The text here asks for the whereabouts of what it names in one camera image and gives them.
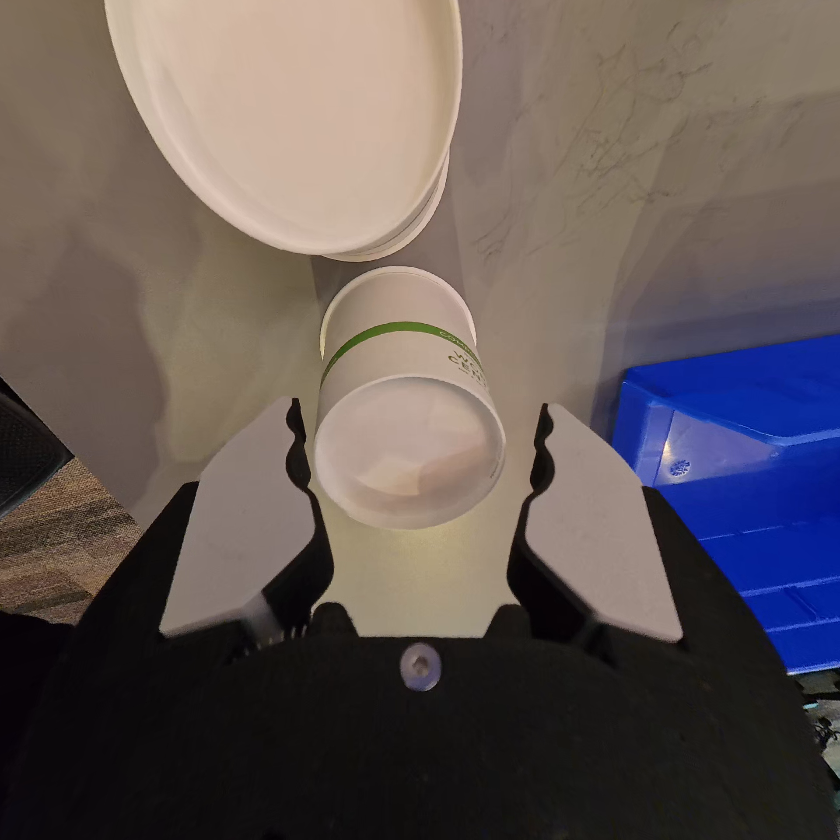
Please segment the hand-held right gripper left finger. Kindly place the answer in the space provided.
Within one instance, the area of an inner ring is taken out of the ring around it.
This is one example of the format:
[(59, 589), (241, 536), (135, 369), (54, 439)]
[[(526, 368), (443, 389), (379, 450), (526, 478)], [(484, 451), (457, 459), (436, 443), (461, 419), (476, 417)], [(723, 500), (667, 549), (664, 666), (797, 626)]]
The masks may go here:
[(239, 622), (256, 642), (303, 637), (333, 578), (297, 398), (283, 396), (208, 462), (160, 623), (168, 638)]

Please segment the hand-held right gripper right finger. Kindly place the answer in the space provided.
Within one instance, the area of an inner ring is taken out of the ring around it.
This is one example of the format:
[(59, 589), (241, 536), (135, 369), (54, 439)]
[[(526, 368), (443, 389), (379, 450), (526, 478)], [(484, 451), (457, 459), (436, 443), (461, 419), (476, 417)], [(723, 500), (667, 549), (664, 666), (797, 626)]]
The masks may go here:
[(557, 403), (542, 405), (533, 447), (507, 563), (530, 637), (592, 657), (677, 654), (685, 633), (641, 480)]

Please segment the white paper cup green stripe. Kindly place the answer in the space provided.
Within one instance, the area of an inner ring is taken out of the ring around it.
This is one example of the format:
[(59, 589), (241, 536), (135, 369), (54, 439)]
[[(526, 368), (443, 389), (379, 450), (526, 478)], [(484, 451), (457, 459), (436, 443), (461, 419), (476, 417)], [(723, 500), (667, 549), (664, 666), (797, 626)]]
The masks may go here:
[(482, 502), (507, 438), (464, 299), (423, 269), (363, 273), (322, 320), (313, 465), (349, 516), (427, 529)]

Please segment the white marble desk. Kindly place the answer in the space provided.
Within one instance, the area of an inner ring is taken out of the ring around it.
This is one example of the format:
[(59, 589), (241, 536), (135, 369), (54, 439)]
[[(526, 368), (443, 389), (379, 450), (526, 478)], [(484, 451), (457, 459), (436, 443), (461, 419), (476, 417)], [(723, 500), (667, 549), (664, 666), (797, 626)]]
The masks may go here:
[[(482, 635), (541, 405), (608, 436), (626, 368), (838, 332), (838, 2), (461, 2), (445, 191), (382, 265), (445, 279), (507, 434), (496, 488), (439, 528), (320, 486), (365, 635)], [(103, 2), (2, 2), (2, 377), (142, 529), (279, 396), (308, 445), (318, 330), (378, 263), (240, 233), (134, 107)]]

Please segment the blue plastic bin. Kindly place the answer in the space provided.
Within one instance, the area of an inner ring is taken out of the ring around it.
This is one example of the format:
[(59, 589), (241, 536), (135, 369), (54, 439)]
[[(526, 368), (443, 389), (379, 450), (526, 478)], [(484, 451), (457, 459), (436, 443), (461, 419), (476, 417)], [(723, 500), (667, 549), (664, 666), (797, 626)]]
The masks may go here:
[(838, 668), (837, 334), (634, 366), (612, 446), (703, 545), (791, 675)]

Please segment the black mesh office chair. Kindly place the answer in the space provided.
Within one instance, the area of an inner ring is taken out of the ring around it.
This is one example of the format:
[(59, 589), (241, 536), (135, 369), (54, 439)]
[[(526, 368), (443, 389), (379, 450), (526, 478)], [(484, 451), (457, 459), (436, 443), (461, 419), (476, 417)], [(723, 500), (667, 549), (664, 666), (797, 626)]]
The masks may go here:
[(74, 455), (1, 380), (1, 518), (18, 508)]

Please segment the white paper plate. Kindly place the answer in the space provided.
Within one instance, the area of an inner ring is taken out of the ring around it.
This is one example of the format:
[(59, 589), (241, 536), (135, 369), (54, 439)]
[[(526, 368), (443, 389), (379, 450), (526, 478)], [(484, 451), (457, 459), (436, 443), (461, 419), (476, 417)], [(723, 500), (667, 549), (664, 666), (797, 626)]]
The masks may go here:
[(368, 249), (425, 204), (463, 85), (454, 1), (108, 1), (133, 103), (186, 186), (306, 256)]
[(337, 255), (313, 255), (310, 261), (324, 261), (338, 264), (361, 264), (371, 263), (378, 259), (391, 257), (397, 252), (410, 245), (430, 224), (445, 194), (448, 179), (448, 171), (451, 158), (451, 149), (447, 149), (444, 161), (437, 174), (437, 180), (427, 200), (405, 227), (399, 230), (390, 238), (373, 245), (367, 249), (356, 250), (351, 253)]

